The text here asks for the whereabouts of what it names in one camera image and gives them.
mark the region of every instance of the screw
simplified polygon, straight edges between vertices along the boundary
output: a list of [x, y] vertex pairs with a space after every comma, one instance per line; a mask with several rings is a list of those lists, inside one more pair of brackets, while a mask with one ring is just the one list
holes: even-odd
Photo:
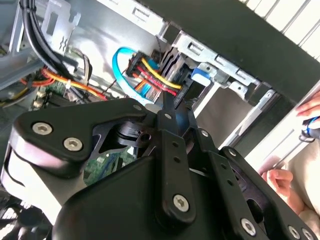
[[201, 130], [201, 133], [205, 137], [209, 137], [209, 133], [207, 133], [205, 130]]
[[39, 135], [48, 135], [52, 133], [52, 127], [44, 122], [37, 122], [33, 124], [32, 130]]
[[168, 114], [168, 113], [165, 113], [164, 114], [168, 119], [172, 119], [172, 117]]
[[288, 228], [289, 228], [289, 232], [292, 234], [292, 236], [294, 236], [295, 239], [300, 239], [300, 234], [293, 226], [289, 225]]
[[75, 137], [68, 137], [66, 140], [63, 141], [63, 145], [66, 149], [72, 152], [78, 152], [82, 149], [82, 142]]
[[266, 95], [265, 95], [267, 98], [270, 98], [272, 96], [271, 92], [268, 92]]
[[314, 240], [314, 237], [311, 235], [310, 232], [308, 232], [307, 229], [302, 228], [302, 232], [303, 232], [303, 234], [306, 236], [306, 238], [307, 238], [308, 240]]
[[177, 195], [175, 195], [173, 197], [173, 204], [181, 212], [185, 213], [185, 212], [187, 212], [189, 210], [188, 200], [184, 196], [182, 196], [180, 194], [177, 194]]
[[142, 110], [142, 108], [141, 108], [139, 105], [137, 105], [137, 104], [133, 105], [133, 107], [134, 107], [135, 109], [137, 109], [138, 111], [141, 111], [141, 110]]
[[256, 229], [255, 226], [246, 218], [241, 219], [241, 225], [243, 229], [250, 235], [255, 236], [256, 235]]
[[229, 153], [232, 155], [232, 156], [236, 156], [237, 154], [235, 153], [235, 151], [233, 151], [232, 149], [229, 149]]

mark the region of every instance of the wire bundle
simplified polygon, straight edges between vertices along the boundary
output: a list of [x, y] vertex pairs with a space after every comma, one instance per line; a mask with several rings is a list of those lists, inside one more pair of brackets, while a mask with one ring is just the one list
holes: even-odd
[[[20, 7], [22, 10], [24, 32], [35, 54], [53, 73], [73, 80], [73, 76], [69, 73], [58, 55], [50, 48], [41, 32], [36, 16], [35, 0], [20, 0]], [[87, 96], [76, 90], [73, 86], [70, 88], [70, 91], [80, 99], [81, 103], [90, 102]]]
[[84, 85], [88, 86], [90, 77], [92, 75], [93, 67], [90, 64], [90, 60], [87, 55], [85, 55], [82, 51], [77, 48], [72, 48], [72, 52], [74, 52], [78, 57], [83, 59], [84, 63]]
[[[28, 85], [28, 82], [24, 79], [20, 80], [21, 83], [23, 83], [24, 85]], [[53, 84], [55, 82], [55, 80], [53, 80], [52, 78], [43, 80], [43, 81], [32, 81], [32, 87], [45, 87], [45, 86], [49, 86], [51, 84]]]
[[62, 76], [59, 76], [59, 75], [53, 73], [53, 72], [50, 72], [46, 68], [42, 69], [42, 74], [45, 77], [47, 77], [48, 79], [53, 79], [54, 81], [58, 81], [58, 82], [66, 84], [67, 87], [72, 86], [72, 87], [87, 91], [88, 93], [91, 93], [92, 95], [94, 95], [95, 97], [97, 97], [101, 100], [104, 100], [104, 101], [107, 100], [106, 96], [104, 96], [102, 93], [98, 92], [97, 90], [93, 89], [92, 87], [86, 86], [80, 82], [71, 81], [69, 79], [66, 79]]
[[159, 90], [159, 91], [166, 91], [166, 92], [168, 92], [168, 93], [171, 93], [173, 96], [176, 96], [176, 95], [177, 95], [177, 93], [176, 93], [175, 91], [164, 87], [164, 86], [161, 85], [159, 82], [157, 82], [156, 80], [154, 80], [153, 77], [150, 76], [150, 74], [148, 74], [146, 71], [144, 71], [144, 70], [142, 69], [142, 67], [138, 66], [137, 69], [146, 77], [146, 79], [144, 78], [144, 79], [145, 79], [144, 82], [145, 82], [146, 84], [150, 84], [153, 88], [155, 88], [155, 89], [157, 89], [157, 90]]

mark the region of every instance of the black wire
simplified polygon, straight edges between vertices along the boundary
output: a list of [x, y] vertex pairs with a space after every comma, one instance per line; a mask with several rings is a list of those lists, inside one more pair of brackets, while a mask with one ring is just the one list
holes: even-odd
[[[123, 72], [121, 73], [121, 75], [123, 75], [126, 71], [127, 71], [128, 68], [126, 68], [125, 70], [123, 70]], [[106, 93], [115, 83], [117, 82], [117, 80], [115, 79], [107, 88], [106, 90], [104, 90], [102, 92], [102, 94]]]
[[32, 24], [31, 24], [31, 18], [27, 11], [27, 9], [29, 8], [28, 0], [21, 0], [20, 4], [22, 8], [22, 19], [23, 19], [24, 31], [33, 51], [38, 56], [38, 58], [45, 65], [47, 65], [47, 67], [52, 72], [54, 72], [55, 74], [58, 74], [56, 66], [52, 63], [52, 61], [48, 58], [48, 56], [46, 56], [45, 52], [41, 49], [36, 39], [36, 36], [34, 35], [34, 31], [32, 29]]
[[[35, 0], [29, 0], [29, 6], [31, 9], [35, 9], [36, 7], [36, 1]], [[37, 16], [35, 11], [32, 11], [30, 13], [30, 19], [31, 19], [31, 24], [33, 28], [33, 32], [35, 34], [35, 37], [40, 45], [40, 47], [43, 49], [43, 51], [48, 55], [50, 59], [55, 63], [57, 66], [58, 70], [61, 72], [61, 75], [73, 80], [73, 76], [69, 73], [67, 70], [66, 66], [62, 62], [62, 60], [54, 53], [54, 51], [50, 48], [48, 45], [47, 41], [45, 40], [45, 37], [40, 29]]]
[[[20, 0], [20, 6], [25, 33], [35, 54], [53, 73], [73, 80], [73, 76], [68, 72], [61, 59], [55, 55], [44, 39], [35, 13], [35, 0], [29, 0], [29, 2], [28, 0]], [[83, 99], [80, 100], [81, 102], [91, 102], [83, 92], [78, 91], [75, 87], [72, 86], [69, 90], [78, 98]]]

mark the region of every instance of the black mount arm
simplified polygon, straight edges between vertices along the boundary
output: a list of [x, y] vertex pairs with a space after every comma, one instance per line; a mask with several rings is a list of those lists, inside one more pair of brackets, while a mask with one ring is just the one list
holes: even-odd
[[[52, 239], [307, 240], [306, 231], [317, 239], [237, 151], [219, 151], [192, 109], [173, 102], [164, 93], [157, 113], [124, 98], [15, 121], [9, 149], [59, 178], [79, 176], [99, 153], [139, 148], [134, 163], [66, 202]], [[35, 133], [36, 123], [52, 132]], [[82, 148], [68, 150], [68, 138]]]

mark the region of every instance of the yellow wire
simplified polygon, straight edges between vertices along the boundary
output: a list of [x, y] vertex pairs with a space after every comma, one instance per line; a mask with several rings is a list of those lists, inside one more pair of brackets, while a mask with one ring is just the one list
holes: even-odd
[[[13, 98], [11, 100], [16, 100], [17, 98], [20, 98], [23, 94], [25, 94], [28, 91], [28, 88], [25, 87], [22, 91], [18, 92], [15, 96], [13, 96]], [[2, 107], [3, 105], [5, 105], [5, 102], [0, 103], [0, 107]]]
[[147, 61], [144, 58], [142, 58], [141, 61], [142, 61], [143, 65], [145, 65], [146, 69], [148, 69], [148, 71], [150, 73], [152, 73], [153, 76], [155, 76], [157, 79], [159, 79], [165, 85], [168, 85], [174, 89], [181, 89], [181, 85], [177, 85], [177, 84], [174, 84], [172, 82], [167, 81], [163, 76], [159, 75], [159, 73], [157, 73], [155, 70], [153, 70], [153, 68], [147, 63]]
[[17, 93], [12, 100], [16, 100], [17, 98], [20, 98], [23, 94], [25, 94], [28, 91], [28, 88], [25, 87], [21, 92]]

